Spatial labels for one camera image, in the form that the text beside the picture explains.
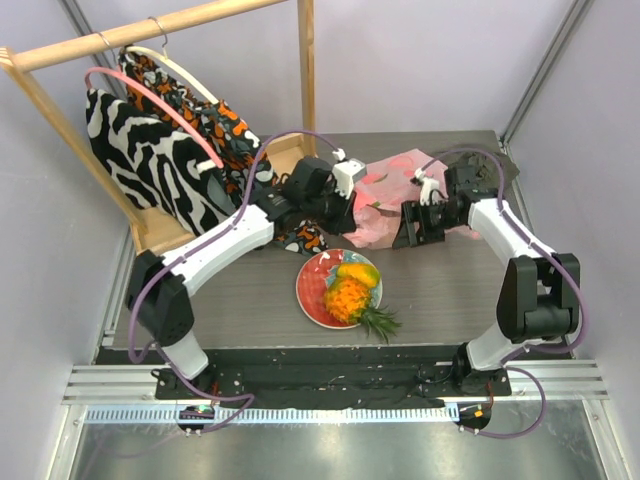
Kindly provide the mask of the pink plastic bag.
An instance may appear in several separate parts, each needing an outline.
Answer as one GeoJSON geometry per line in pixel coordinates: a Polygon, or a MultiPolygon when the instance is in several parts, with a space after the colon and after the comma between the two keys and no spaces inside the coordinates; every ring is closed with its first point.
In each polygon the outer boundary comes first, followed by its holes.
{"type": "Polygon", "coordinates": [[[421,186],[411,179],[430,160],[413,149],[369,164],[355,189],[356,231],[344,237],[357,248],[390,248],[400,226],[401,204],[420,199],[421,186]]]}

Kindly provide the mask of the fake orange mango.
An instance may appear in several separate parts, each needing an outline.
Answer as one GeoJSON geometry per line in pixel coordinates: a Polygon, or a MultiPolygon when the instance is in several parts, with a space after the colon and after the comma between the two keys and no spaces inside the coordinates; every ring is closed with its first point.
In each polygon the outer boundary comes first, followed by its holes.
{"type": "Polygon", "coordinates": [[[353,278],[367,288],[375,288],[380,282],[377,268],[368,263],[341,263],[335,272],[337,278],[353,278]]]}

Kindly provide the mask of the fake pineapple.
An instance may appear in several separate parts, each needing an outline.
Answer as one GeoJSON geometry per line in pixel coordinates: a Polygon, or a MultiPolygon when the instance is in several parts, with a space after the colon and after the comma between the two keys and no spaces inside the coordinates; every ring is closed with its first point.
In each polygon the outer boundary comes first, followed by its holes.
{"type": "Polygon", "coordinates": [[[385,343],[397,334],[401,323],[394,312],[375,306],[371,289],[352,277],[337,278],[326,290],[323,302],[328,314],[345,325],[360,325],[385,343]]]}

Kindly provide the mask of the olive green cloth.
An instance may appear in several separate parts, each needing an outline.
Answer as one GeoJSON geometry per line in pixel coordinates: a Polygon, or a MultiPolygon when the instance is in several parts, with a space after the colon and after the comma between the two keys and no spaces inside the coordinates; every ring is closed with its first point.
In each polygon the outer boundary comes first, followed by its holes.
{"type": "MultiPolygon", "coordinates": [[[[509,156],[502,152],[493,152],[501,165],[504,187],[508,188],[513,180],[519,175],[520,170],[509,156]]],[[[444,158],[443,163],[448,167],[471,165],[476,169],[477,176],[483,186],[498,188],[500,184],[499,172],[494,162],[485,155],[478,152],[460,152],[449,154],[444,158]]]]}

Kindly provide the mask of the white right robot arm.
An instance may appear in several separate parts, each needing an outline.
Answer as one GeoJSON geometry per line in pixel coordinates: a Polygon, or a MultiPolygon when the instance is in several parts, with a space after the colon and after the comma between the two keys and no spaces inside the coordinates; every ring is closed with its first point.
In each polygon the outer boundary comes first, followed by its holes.
{"type": "Polygon", "coordinates": [[[453,167],[443,186],[417,169],[411,179],[420,196],[401,206],[393,248],[444,240],[446,231],[467,226],[478,233],[505,266],[496,321],[462,344],[452,360],[455,390],[473,395],[498,379],[503,365],[529,347],[560,339],[579,326],[580,264],[539,242],[514,217],[501,188],[484,187],[472,167],[453,167]]]}

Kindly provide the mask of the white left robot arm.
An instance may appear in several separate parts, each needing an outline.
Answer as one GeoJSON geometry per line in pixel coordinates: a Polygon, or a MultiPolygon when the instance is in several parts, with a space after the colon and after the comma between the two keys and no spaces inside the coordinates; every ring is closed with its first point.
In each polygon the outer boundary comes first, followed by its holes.
{"type": "Polygon", "coordinates": [[[331,234],[354,231],[355,186],[365,174],[365,165],[355,159],[329,165],[305,157],[283,183],[253,191],[247,205],[212,230],[162,255],[146,250],[137,256],[126,306],[180,372],[177,383],[187,396],[203,398],[213,385],[209,360],[193,331],[195,293],[303,220],[331,234]]]}

